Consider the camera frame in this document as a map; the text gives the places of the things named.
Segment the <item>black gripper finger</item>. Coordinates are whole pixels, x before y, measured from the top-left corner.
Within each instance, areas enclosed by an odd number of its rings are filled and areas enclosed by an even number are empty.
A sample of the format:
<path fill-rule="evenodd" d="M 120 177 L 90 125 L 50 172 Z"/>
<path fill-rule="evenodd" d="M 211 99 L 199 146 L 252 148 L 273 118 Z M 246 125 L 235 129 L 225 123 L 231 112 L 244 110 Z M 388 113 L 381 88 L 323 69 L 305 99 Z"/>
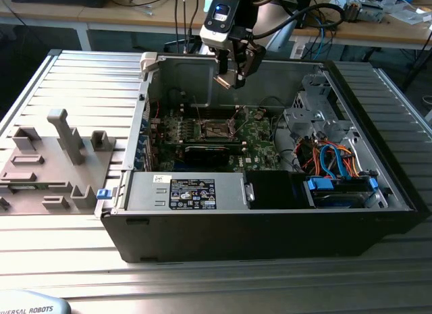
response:
<path fill-rule="evenodd" d="M 236 75 L 233 88 L 242 88 L 245 85 L 246 78 L 258 70 L 266 52 L 264 46 L 254 42 L 235 44 L 233 61 L 236 64 Z"/>
<path fill-rule="evenodd" d="M 232 72 L 228 69 L 228 55 L 229 51 L 223 49 L 216 50 L 216 60 L 218 65 L 216 79 L 220 83 L 231 83 Z"/>

